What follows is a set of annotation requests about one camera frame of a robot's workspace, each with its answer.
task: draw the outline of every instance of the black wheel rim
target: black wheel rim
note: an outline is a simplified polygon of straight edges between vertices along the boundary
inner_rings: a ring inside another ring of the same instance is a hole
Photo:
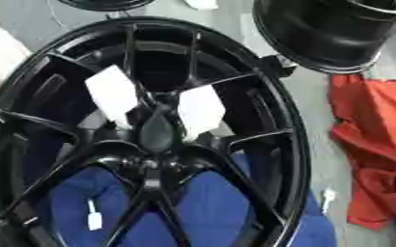
[[[78,9],[94,12],[127,11],[150,4],[155,0],[60,0],[61,2]]]
[[[173,67],[166,63],[156,71],[148,59],[155,56],[170,59]],[[92,130],[77,127],[96,107],[84,80],[112,64],[123,68],[139,88],[140,106],[132,113],[138,130],[119,131],[109,123]],[[163,74],[171,80],[160,81],[169,83],[152,80]],[[185,143],[172,103],[179,92],[209,84],[227,107],[224,121],[235,134],[206,133]],[[72,109],[82,105],[86,112],[78,116]],[[168,146],[146,143],[146,133],[155,125],[165,126],[160,132],[168,136]],[[52,137],[74,148],[19,190],[13,167],[23,165],[31,142]],[[234,151],[244,151],[255,164],[251,178],[233,162],[229,153]],[[274,169],[263,165],[269,163]],[[131,197],[104,246],[115,246],[148,204],[157,207],[178,246],[190,246],[171,196],[206,171],[220,174],[251,203],[237,244],[285,246],[297,228],[310,173],[297,109],[255,55],[202,26],[149,17],[104,21],[65,35],[30,58],[1,87],[0,246],[40,246],[43,234],[30,231],[38,225],[32,202],[90,166],[118,178]]]

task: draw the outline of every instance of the floor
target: floor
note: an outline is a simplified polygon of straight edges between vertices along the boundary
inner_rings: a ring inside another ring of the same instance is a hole
[[[62,25],[50,13],[49,2]],[[258,55],[274,51],[253,24],[252,0],[218,0],[219,9],[198,12],[183,0],[156,0],[153,4],[130,12],[132,15],[158,15],[185,19],[220,31],[248,46]],[[71,29],[104,19],[103,14],[79,11],[56,0],[0,0],[0,24],[37,50]],[[385,46],[378,65],[368,74],[396,78],[396,36]],[[306,123],[312,151],[312,188],[319,196],[331,187],[338,192],[337,202],[329,210],[341,247],[396,247],[396,228],[390,225],[380,232],[362,229],[346,222],[347,204],[351,198],[351,172],[345,154],[327,137],[333,117],[327,104],[327,76],[308,69],[297,69],[284,79]]]

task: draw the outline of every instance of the rim lip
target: rim lip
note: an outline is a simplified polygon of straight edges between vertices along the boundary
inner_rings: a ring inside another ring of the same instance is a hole
[[[65,34],[63,37],[57,39],[56,41],[53,41],[45,48],[39,50],[38,52],[34,53],[30,58],[28,58],[18,69],[16,69],[10,75],[10,77],[5,81],[5,83],[3,83],[0,86],[0,106],[4,105],[5,101],[6,102],[8,101],[7,100],[8,94],[13,93],[16,90],[19,90],[17,88],[22,86],[20,85],[21,79],[25,77],[26,71],[32,69],[34,65],[37,65],[45,57],[48,51],[56,48],[65,47],[67,46],[68,42],[73,41],[76,38],[88,35],[89,33],[94,32],[95,29],[98,29],[100,27],[112,25],[114,23],[117,25],[133,24],[136,23],[136,21],[137,22],[147,21],[152,24],[162,23],[165,24],[165,26],[171,26],[171,27],[179,27],[179,26],[183,26],[186,28],[191,27],[206,33],[210,33],[214,37],[219,38],[219,40],[224,40],[226,42],[226,45],[224,45],[226,50],[229,51],[235,50],[236,54],[240,54],[240,56],[244,59],[245,64],[259,68],[260,71],[263,73],[265,78],[260,76],[260,79],[264,83],[266,83],[266,86],[269,88],[269,91],[272,92],[272,95],[275,97],[275,99],[280,102],[279,106],[281,107],[281,112],[283,112],[284,115],[287,116],[287,119],[291,121],[290,124],[293,126],[294,131],[292,137],[296,138],[296,140],[293,141],[293,150],[294,150],[293,163],[294,164],[297,163],[297,166],[299,168],[299,172],[298,172],[299,178],[298,178],[297,188],[293,189],[294,191],[296,191],[296,193],[293,192],[295,194],[293,196],[294,206],[293,209],[291,210],[290,215],[288,215],[287,217],[287,225],[284,227],[282,233],[278,236],[277,240],[274,242],[273,245],[278,247],[286,246],[290,242],[292,237],[294,237],[294,233],[297,230],[300,217],[302,215],[304,206],[306,204],[306,197],[309,191],[311,168],[310,168],[309,145],[307,142],[308,139],[307,139],[306,131],[294,101],[292,100],[291,96],[284,88],[282,83],[271,71],[271,69],[263,66],[260,63],[259,58],[255,54],[253,54],[248,48],[215,30],[188,21],[183,21],[173,18],[148,17],[148,16],[104,20],[101,22],[90,24],[88,26],[79,28],[77,30]],[[267,245],[271,243],[272,243],[272,239],[269,238]]]
[[[364,71],[374,65],[380,58],[380,51],[376,53],[374,57],[372,57],[369,61],[362,63],[357,66],[352,67],[333,67],[329,66],[326,63],[321,61],[315,61],[308,59],[304,56],[301,56],[294,52],[292,49],[288,48],[284,44],[280,43],[278,39],[271,34],[271,31],[267,28],[263,18],[264,18],[264,10],[260,8],[262,0],[255,0],[253,7],[253,18],[255,25],[257,26],[258,31],[264,37],[264,39],[271,45],[277,52],[279,52],[282,56],[287,57],[291,61],[298,63],[302,67],[307,69],[312,69],[315,71],[323,72],[323,73],[338,73],[338,74],[350,74]]]
[[[98,3],[82,3],[76,0],[59,0],[60,2],[75,7],[81,10],[94,11],[94,12],[117,12],[128,11],[148,5],[155,0],[123,0],[114,4],[98,4]]]
[[[374,6],[369,6],[365,5],[359,2],[356,2],[355,0],[347,0],[347,2],[351,5],[357,6],[359,8],[366,9],[368,11],[376,12],[378,14],[395,14],[396,15],[396,10],[388,10],[388,9],[382,9],[382,8],[377,8]]]

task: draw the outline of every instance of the glossy black paint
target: glossy black paint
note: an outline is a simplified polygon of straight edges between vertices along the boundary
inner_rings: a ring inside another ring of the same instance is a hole
[[[396,0],[255,0],[258,29],[303,67],[353,73],[372,66],[396,25]]]
[[[128,11],[150,4],[155,0],[59,0],[78,9],[94,12]]]
[[[139,106],[129,113],[133,129],[109,122],[96,129],[77,126],[95,110],[85,79],[112,64],[137,88]],[[234,134],[206,133],[185,142],[175,110],[178,97],[202,85],[214,85],[227,108],[224,122]],[[14,180],[23,160],[38,155],[32,147],[44,137],[71,149],[46,159],[49,169],[19,190],[5,178]],[[232,159],[236,151],[253,164],[250,177]],[[46,243],[49,237],[30,232],[41,223],[28,212],[33,202],[88,167],[110,172],[131,197],[104,246],[115,246],[150,208],[179,246],[190,246],[174,205],[188,183],[205,172],[218,173],[250,202],[237,244],[285,246],[297,228],[310,176],[301,119],[273,72],[215,31],[151,17],[108,20],[67,34],[1,87],[0,246],[56,246],[55,238]]]

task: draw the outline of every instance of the red cloth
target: red cloth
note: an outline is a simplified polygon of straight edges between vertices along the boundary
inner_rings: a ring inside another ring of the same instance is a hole
[[[334,75],[329,97],[353,167],[348,220],[377,230],[396,217],[396,80]]]

